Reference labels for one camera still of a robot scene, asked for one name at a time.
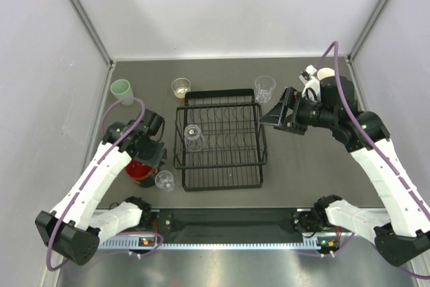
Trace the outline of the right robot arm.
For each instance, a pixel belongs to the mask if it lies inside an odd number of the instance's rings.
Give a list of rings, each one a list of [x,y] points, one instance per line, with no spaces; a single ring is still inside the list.
[[[429,250],[429,209],[417,193],[396,154],[379,115],[358,108],[353,83],[345,77],[320,80],[315,90],[284,89],[260,123],[303,135],[308,127],[325,128],[368,176],[387,211],[376,215],[330,195],[312,207],[322,231],[342,227],[372,243],[391,265],[400,267]]]

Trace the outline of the red and black skull mug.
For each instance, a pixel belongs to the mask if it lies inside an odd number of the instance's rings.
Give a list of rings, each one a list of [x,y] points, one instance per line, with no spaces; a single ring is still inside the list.
[[[155,177],[158,169],[149,167],[138,161],[131,161],[125,167],[126,174],[141,188],[151,188],[155,186]]]

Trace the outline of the small clear glass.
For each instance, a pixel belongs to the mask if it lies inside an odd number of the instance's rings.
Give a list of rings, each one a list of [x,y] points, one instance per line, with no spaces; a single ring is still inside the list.
[[[175,188],[173,174],[170,171],[160,171],[155,176],[155,185],[166,192],[171,192]]]
[[[183,140],[185,149],[189,152],[198,152],[204,148],[205,138],[196,124],[189,124],[185,127]]]

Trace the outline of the light blue ceramic mug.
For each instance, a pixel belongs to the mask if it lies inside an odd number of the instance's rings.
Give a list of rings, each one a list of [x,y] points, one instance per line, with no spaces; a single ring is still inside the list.
[[[322,81],[323,79],[327,78],[327,77],[334,77],[335,76],[335,70],[332,68],[321,68],[317,71],[316,73],[316,77]]]

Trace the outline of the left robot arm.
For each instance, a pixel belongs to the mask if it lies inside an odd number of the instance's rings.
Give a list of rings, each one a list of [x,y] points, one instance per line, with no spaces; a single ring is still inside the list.
[[[152,225],[151,205],[129,197],[103,214],[95,211],[117,176],[132,161],[159,170],[167,159],[162,137],[165,119],[151,110],[137,120],[109,126],[96,153],[69,193],[49,212],[41,211],[35,225],[47,247],[49,270],[52,252],[84,265],[100,244],[127,229],[145,231]]]

